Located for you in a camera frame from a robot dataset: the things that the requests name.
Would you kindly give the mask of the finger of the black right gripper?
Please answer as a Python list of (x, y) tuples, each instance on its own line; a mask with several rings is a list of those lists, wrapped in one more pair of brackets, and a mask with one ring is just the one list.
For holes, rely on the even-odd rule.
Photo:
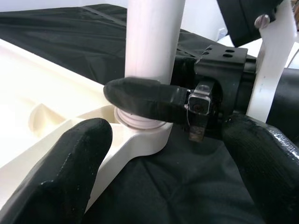
[(104, 95), (124, 112), (175, 124), (184, 124), (188, 112), (206, 116), (211, 110), (209, 94), (136, 77), (108, 82)]
[(194, 89), (196, 86), (194, 65), (197, 59), (191, 56), (176, 56), (173, 66), (171, 84)]

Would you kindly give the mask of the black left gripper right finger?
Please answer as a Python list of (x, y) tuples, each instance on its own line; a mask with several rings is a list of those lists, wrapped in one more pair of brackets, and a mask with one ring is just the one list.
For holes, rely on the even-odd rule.
[(267, 224), (299, 222), (299, 149), (279, 129), (230, 116), (222, 139)]

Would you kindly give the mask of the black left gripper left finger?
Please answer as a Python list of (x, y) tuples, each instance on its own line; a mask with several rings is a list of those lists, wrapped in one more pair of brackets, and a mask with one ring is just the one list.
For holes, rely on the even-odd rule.
[(102, 118), (84, 120), (63, 133), (4, 204), (1, 223), (81, 223), (112, 139), (111, 125)]

